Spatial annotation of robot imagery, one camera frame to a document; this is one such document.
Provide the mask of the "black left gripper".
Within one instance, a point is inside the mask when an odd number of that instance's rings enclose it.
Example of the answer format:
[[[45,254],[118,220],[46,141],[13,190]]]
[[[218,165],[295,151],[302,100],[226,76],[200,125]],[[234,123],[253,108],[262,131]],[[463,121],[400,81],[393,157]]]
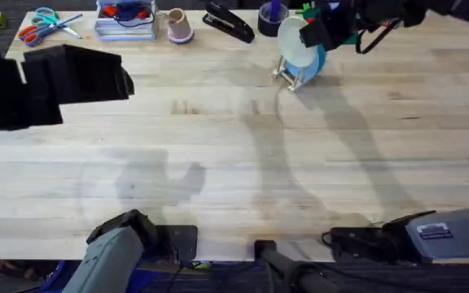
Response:
[[[134,83],[121,67],[119,55],[80,46],[62,45],[73,69],[59,91],[59,102],[94,103],[126,100]],[[0,54],[0,130],[63,122],[46,64],[5,59]]]

